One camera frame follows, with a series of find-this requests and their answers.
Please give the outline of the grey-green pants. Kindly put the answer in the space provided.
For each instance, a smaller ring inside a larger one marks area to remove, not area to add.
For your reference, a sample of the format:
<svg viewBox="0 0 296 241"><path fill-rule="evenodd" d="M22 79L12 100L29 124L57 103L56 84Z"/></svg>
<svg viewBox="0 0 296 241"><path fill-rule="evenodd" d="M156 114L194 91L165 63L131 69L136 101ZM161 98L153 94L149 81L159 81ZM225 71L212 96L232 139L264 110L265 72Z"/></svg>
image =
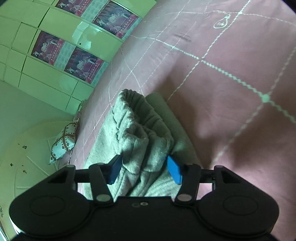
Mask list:
<svg viewBox="0 0 296 241"><path fill-rule="evenodd" d="M125 89L107 114L84 168L122 156L109 190L119 196L174 198L180 186L166 168L167 156L181 164L201 162L185 130L158 93L147 97Z"/></svg>

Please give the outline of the white patterned pillow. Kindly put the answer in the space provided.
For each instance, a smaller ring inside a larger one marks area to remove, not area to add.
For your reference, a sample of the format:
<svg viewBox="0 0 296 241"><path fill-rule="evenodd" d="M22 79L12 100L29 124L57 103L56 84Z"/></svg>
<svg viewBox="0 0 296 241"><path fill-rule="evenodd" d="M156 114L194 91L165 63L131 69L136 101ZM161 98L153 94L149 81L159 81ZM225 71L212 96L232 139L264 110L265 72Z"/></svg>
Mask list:
<svg viewBox="0 0 296 241"><path fill-rule="evenodd" d="M49 165L62 160L69 162L76 144L78 120L74 120L57 135L50 150Z"/></svg>

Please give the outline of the cream bed headboard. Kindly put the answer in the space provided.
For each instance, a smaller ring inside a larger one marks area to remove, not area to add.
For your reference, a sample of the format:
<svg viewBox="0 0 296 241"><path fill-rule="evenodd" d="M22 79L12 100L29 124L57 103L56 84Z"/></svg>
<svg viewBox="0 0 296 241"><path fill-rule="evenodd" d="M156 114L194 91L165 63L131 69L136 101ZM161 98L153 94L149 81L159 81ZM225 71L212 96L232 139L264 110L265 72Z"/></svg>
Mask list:
<svg viewBox="0 0 296 241"><path fill-rule="evenodd" d="M16 232L9 206L20 194L69 163L71 154L49 164L51 147L69 120L41 122L17 135L1 154L1 237L11 240Z"/></svg>

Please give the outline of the upper right red poster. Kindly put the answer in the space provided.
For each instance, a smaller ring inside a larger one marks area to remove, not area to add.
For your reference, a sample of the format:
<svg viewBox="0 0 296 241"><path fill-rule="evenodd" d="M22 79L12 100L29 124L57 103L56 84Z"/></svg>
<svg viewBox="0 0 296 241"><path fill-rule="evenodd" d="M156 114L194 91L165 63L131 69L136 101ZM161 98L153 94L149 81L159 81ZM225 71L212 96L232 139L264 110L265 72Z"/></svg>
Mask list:
<svg viewBox="0 0 296 241"><path fill-rule="evenodd" d="M64 71L89 84L95 84L105 64L106 62L99 57L76 47Z"/></svg>

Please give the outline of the red poster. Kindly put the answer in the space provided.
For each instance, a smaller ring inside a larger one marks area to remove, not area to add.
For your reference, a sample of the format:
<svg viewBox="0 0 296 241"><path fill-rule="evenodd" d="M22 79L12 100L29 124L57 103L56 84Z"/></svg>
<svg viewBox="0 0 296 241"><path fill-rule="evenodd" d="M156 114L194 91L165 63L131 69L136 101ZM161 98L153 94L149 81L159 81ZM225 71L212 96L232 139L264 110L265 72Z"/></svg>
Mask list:
<svg viewBox="0 0 296 241"><path fill-rule="evenodd" d="M76 16L82 16L92 2L93 0L59 0L55 7Z"/></svg>
<svg viewBox="0 0 296 241"><path fill-rule="evenodd" d="M125 41L141 20L141 17L128 9L109 1L92 22Z"/></svg>
<svg viewBox="0 0 296 241"><path fill-rule="evenodd" d="M89 84L95 84L105 64L106 62L99 57L76 47L64 71Z"/></svg>
<svg viewBox="0 0 296 241"><path fill-rule="evenodd" d="M63 39L41 31L34 44L31 56L63 70L63 63L58 60L58 57L64 44Z"/></svg>

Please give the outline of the pink checked bed sheet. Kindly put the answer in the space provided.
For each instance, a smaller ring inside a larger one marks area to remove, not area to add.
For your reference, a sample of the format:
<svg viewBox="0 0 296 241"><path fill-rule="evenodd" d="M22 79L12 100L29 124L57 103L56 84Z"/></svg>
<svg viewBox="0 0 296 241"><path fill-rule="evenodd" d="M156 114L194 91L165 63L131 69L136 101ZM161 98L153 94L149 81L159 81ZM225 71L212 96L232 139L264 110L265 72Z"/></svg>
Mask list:
<svg viewBox="0 0 296 241"><path fill-rule="evenodd" d="M83 108L77 168L123 89L161 94L203 167L272 196L274 236L295 240L295 12L284 1L158 1Z"/></svg>

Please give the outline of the cream built-in wardrobe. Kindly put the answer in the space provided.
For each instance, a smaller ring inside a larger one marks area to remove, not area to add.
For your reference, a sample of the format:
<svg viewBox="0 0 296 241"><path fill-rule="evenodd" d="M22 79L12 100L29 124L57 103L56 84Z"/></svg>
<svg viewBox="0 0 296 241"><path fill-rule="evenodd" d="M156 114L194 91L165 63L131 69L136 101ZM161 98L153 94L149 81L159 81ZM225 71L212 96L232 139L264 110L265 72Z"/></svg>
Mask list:
<svg viewBox="0 0 296 241"><path fill-rule="evenodd" d="M1 80L75 114L155 1L1 1Z"/></svg>

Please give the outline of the upper left red poster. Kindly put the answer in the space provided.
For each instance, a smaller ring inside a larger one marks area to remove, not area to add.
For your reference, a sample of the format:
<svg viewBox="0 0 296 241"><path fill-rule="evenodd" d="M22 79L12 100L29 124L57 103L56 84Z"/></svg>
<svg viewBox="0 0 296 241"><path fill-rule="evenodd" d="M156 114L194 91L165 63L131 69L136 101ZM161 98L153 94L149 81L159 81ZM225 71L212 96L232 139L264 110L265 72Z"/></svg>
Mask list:
<svg viewBox="0 0 296 241"><path fill-rule="evenodd" d="M34 44L31 56L63 70L63 63L58 60L58 57L64 44L63 39L41 31Z"/></svg>

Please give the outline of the lower right red poster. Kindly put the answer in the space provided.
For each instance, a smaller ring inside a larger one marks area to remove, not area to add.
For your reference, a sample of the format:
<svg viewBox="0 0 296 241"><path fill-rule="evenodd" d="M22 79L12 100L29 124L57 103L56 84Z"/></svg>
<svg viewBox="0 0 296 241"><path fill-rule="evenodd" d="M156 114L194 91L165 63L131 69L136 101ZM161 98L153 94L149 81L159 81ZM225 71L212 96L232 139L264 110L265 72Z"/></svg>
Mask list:
<svg viewBox="0 0 296 241"><path fill-rule="evenodd" d="M141 20L141 17L128 9L109 1L92 22L125 41Z"/></svg>

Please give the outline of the lower left red poster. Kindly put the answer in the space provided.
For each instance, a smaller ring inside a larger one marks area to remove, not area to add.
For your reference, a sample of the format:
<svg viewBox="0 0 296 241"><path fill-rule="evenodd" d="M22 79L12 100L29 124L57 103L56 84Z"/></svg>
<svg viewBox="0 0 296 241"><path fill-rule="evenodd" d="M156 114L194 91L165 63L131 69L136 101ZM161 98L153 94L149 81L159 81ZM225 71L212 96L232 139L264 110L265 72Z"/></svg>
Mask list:
<svg viewBox="0 0 296 241"><path fill-rule="evenodd" d="M59 0L55 7L76 16L82 16L92 2L93 0Z"/></svg>

